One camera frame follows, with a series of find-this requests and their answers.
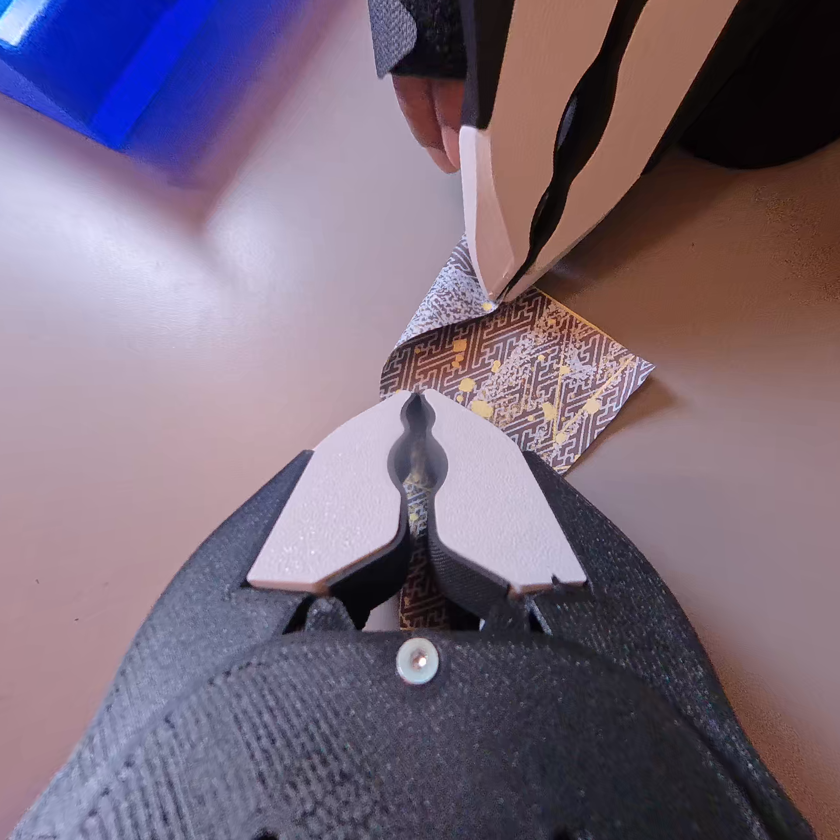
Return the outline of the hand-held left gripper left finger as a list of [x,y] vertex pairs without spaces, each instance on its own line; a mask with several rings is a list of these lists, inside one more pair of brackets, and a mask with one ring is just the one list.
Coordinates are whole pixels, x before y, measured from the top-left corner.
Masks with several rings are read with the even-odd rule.
[[247,574],[260,590],[341,601],[363,628],[398,593],[412,539],[404,481],[418,396],[400,392],[334,430],[309,460]]

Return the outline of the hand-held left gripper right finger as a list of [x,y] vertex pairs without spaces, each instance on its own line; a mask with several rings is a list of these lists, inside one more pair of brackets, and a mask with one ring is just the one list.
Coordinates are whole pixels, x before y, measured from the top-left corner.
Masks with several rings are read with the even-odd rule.
[[520,448],[439,392],[421,399],[434,477],[427,544],[442,593],[484,620],[509,600],[584,586],[587,574]]

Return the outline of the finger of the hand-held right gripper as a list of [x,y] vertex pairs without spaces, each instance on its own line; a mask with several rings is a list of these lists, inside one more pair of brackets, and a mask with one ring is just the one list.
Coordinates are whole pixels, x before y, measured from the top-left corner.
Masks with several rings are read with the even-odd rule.
[[561,119],[616,7],[616,1],[460,2],[465,234],[490,300],[502,300],[526,264]]
[[602,48],[570,96],[552,197],[505,299],[588,235],[635,184],[718,41],[737,2],[619,2]]

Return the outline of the yellow backed black patterned paper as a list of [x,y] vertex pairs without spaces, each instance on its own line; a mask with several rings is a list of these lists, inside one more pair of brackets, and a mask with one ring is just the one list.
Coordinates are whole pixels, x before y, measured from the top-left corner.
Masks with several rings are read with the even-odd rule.
[[562,475],[654,370],[538,287],[490,301],[462,238],[388,356],[380,398],[436,390]]

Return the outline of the blue plastic bin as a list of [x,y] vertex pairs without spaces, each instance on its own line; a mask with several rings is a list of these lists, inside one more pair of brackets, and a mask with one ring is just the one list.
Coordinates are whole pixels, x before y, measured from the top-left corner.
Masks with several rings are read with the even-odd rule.
[[2,1],[2,96],[114,151],[196,154],[306,4]]

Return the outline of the person's right hand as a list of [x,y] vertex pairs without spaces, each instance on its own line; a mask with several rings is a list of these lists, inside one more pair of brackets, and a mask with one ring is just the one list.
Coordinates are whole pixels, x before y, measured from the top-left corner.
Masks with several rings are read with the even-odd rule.
[[392,84],[415,140],[440,170],[447,174],[458,172],[465,83],[457,79],[392,76]]

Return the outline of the black textured pad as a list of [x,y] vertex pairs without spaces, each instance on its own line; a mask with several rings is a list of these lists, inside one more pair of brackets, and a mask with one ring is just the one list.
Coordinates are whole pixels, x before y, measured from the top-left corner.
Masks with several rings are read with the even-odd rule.
[[838,140],[839,2],[783,2],[779,16],[680,137],[733,170],[798,161]]

